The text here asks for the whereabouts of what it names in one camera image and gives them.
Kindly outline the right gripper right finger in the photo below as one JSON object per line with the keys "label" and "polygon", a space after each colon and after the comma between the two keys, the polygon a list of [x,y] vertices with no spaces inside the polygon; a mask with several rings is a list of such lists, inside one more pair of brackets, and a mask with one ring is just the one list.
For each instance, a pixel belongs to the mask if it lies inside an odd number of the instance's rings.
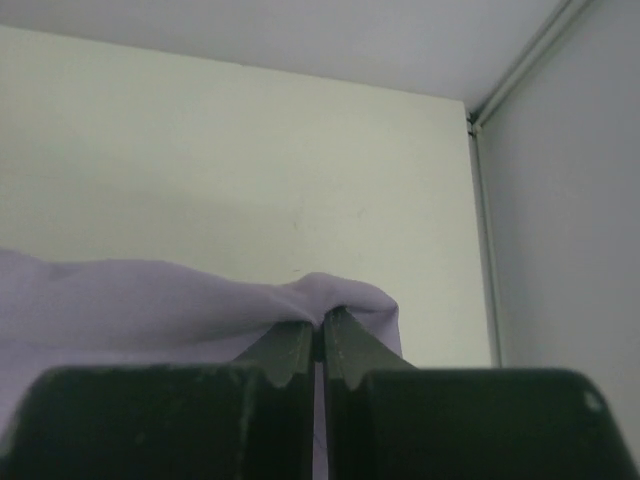
{"label": "right gripper right finger", "polygon": [[604,396],[563,369],[420,369],[347,310],[325,318],[332,479],[635,479]]}

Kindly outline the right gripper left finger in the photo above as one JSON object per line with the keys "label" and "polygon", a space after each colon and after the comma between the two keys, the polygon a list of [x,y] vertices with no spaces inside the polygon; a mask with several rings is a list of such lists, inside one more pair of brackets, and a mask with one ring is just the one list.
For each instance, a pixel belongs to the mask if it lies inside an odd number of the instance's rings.
{"label": "right gripper left finger", "polygon": [[308,479],[313,329],[273,326],[221,364],[41,375],[1,439],[5,479]]}

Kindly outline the lilac purple t shirt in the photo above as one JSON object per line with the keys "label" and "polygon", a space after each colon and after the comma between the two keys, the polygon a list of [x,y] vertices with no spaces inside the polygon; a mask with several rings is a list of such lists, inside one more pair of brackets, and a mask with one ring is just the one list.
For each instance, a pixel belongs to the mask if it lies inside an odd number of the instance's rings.
{"label": "lilac purple t shirt", "polygon": [[283,285],[252,284],[159,261],[60,263],[3,251],[1,439],[31,385],[50,370],[228,363],[273,326],[302,322],[313,329],[308,479],[332,479],[322,327],[338,308],[401,357],[397,303],[359,281],[311,273]]}

